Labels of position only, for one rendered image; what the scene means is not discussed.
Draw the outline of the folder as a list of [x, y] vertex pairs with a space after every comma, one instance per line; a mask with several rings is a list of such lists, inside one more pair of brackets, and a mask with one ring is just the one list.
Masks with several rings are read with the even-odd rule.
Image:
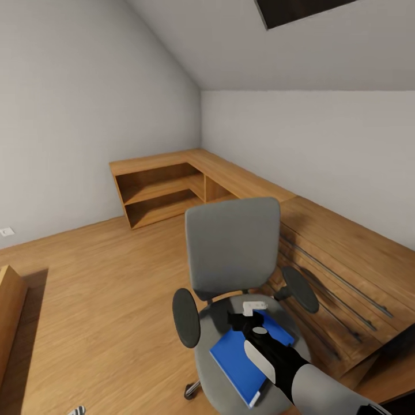
[[[273, 339], [287, 348], [293, 345], [295, 339], [264, 310], [254, 310], [254, 312], [262, 315], [263, 326]], [[245, 339], [242, 331], [229, 329], [212, 347], [210, 354], [251, 410], [269, 379], [247, 357], [244, 348]]]

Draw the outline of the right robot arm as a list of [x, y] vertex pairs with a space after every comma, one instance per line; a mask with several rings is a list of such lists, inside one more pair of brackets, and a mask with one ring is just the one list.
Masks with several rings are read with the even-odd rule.
[[302, 358], [298, 351], [273, 339], [263, 326], [264, 301], [244, 301], [242, 314], [228, 313], [233, 331], [246, 337], [247, 357], [302, 415], [391, 415], [372, 400], [359, 395]]

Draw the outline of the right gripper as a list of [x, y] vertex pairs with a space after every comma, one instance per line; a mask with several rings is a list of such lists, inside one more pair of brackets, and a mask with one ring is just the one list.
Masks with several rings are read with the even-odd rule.
[[255, 322], [263, 326], [263, 317], [261, 314], [256, 313], [254, 311], [253, 311], [253, 316], [244, 316], [243, 313], [242, 314], [231, 314], [230, 312], [228, 313], [228, 324], [232, 325], [230, 329], [232, 329], [233, 331], [242, 331], [243, 333], [244, 328], [249, 322]]

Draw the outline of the swivel chair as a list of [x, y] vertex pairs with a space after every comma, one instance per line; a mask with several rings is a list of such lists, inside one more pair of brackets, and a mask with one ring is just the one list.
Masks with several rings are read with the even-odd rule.
[[[191, 287], [207, 306], [197, 310], [191, 292], [178, 289], [172, 311], [179, 338], [194, 349], [199, 376], [186, 386], [184, 397], [193, 398], [202, 389], [221, 415], [278, 415], [293, 403], [271, 381], [250, 410], [210, 354], [228, 332], [228, 313], [242, 314], [244, 301], [264, 301], [264, 310], [295, 341], [292, 348], [312, 364], [303, 333], [280, 300], [294, 296], [308, 312], [317, 313], [319, 302], [305, 277], [294, 267], [282, 268], [286, 282], [274, 296], [249, 293], [259, 289], [274, 274], [280, 241], [281, 205], [275, 197], [230, 199], [190, 207], [185, 212], [185, 231]], [[213, 301], [226, 293], [242, 295]]]

